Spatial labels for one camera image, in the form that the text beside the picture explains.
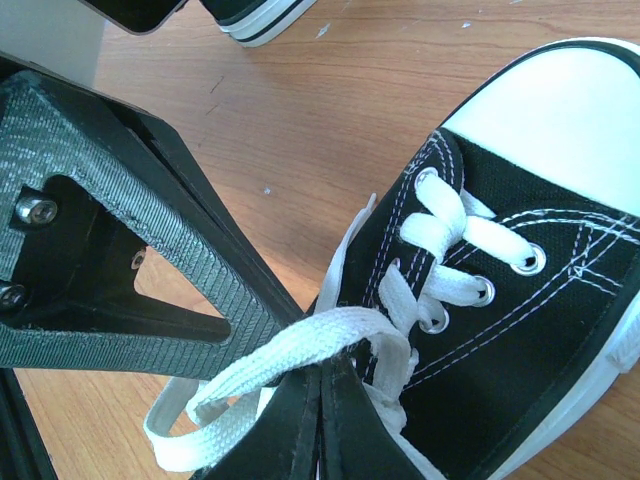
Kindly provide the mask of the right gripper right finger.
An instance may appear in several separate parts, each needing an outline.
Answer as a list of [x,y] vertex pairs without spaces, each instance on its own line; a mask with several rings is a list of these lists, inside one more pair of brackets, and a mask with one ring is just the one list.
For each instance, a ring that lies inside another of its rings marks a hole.
[[383,426],[345,357],[322,364],[321,410],[321,479],[422,477]]

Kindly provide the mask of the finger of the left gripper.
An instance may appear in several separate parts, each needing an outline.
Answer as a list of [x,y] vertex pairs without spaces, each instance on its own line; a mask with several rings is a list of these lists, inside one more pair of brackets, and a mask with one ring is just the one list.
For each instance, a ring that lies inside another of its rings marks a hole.
[[168,123],[7,53],[1,80],[8,124],[27,122],[20,151],[84,188],[233,324],[251,304],[275,325],[301,317]]
[[33,71],[1,85],[6,368],[210,378],[285,325],[285,291],[177,132]]

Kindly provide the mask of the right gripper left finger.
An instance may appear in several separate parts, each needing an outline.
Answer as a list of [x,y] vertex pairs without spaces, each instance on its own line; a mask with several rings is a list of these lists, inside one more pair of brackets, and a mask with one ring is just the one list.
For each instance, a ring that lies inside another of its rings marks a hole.
[[314,479],[317,472],[320,371],[284,376],[255,425],[215,466],[196,471],[204,480]]

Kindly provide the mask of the black canvas sneaker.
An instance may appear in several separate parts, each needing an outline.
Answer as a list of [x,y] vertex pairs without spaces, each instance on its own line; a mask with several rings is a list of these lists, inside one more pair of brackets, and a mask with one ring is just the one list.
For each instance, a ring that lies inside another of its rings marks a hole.
[[[639,48],[555,41],[485,81],[428,137],[350,244],[338,302],[380,309],[392,262],[414,294],[435,258],[400,228],[423,211],[426,168],[542,248],[524,276],[459,240],[443,265],[495,287],[487,305],[445,305],[447,327],[414,326],[418,363],[399,401],[403,437],[436,479],[503,479],[572,427],[639,358]],[[347,358],[362,386],[377,360]]]
[[315,0],[201,1],[219,29],[245,48],[270,42],[315,3]]

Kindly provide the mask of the white lace of sneaker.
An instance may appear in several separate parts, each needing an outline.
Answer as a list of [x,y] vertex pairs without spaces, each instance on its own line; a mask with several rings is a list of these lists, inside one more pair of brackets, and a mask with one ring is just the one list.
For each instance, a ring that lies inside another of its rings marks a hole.
[[400,236],[435,258],[421,292],[412,292],[398,263],[392,262],[378,287],[380,309],[338,305],[347,248],[371,215],[370,208],[362,209],[332,258],[311,316],[285,328],[207,383],[176,377],[168,381],[144,422],[161,468],[188,472],[217,464],[254,426],[273,396],[277,377],[367,340],[377,366],[366,392],[378,417],[423,477],[439,477],[431,462],[402,435],[406,415],[399,396],[419,358],[409,344],[409,332],[419,326],[428,334],[439,333],[449,322],[446,304],[481,307],[496,294],[488,279],[444,266],[444,255],[464,240],[524,276],[539,273],[546,256],[540,246],[496,223],[484,204],[454,190],[434,168],[418,174],[415,193],[423,211],[404,220]]

